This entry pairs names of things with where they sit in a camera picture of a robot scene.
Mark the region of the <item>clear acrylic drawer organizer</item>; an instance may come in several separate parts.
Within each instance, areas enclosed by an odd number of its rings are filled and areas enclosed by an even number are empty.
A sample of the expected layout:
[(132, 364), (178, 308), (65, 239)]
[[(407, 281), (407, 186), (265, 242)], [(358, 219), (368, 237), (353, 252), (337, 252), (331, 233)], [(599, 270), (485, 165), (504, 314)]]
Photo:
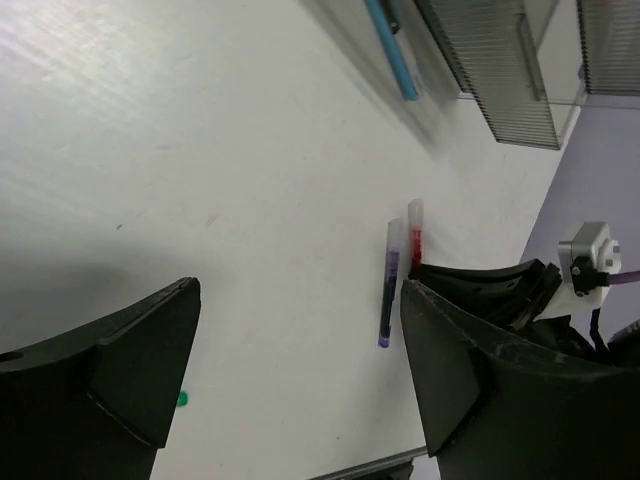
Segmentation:
[(636, 1), (419, 1), (494, 138), (557, 150), (585, 97), (639, 94)]

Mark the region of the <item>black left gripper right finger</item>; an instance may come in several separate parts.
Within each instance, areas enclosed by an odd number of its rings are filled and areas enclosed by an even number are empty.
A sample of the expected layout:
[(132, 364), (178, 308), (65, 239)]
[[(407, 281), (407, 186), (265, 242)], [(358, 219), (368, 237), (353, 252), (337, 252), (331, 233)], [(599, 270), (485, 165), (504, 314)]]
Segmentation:
[(635, 479), (639, 372), (509, 333), (412, 280), (401, 323), (444, 479)]

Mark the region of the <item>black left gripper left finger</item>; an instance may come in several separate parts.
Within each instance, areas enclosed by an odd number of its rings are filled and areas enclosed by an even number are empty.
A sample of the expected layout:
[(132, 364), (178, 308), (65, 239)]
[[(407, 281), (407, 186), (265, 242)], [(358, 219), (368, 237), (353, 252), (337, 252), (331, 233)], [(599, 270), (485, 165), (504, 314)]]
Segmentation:
[(3, 353), (2, 478), (149, 478), (168, 440), (200, 311), (200, 282), (186, 277)]

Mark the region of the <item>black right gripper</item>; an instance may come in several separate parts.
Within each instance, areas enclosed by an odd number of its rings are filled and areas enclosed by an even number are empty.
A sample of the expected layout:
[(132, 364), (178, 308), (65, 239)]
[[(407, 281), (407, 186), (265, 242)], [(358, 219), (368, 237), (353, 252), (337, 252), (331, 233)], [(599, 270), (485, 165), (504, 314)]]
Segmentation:
[(545, 265), (539, 260), (492, 270), (421, 264), (411, 268), (409, 278), (466, 313), (509, 325), (509, 332), (525, 343), (519, 357), (529, 363), (639, 367), (638, 326), (623, 329), (606, 343), (599, 330), (599, 309), (591, 314), (589, 339), (572, 326), (570, 315), (532, 319), (545, 308)]

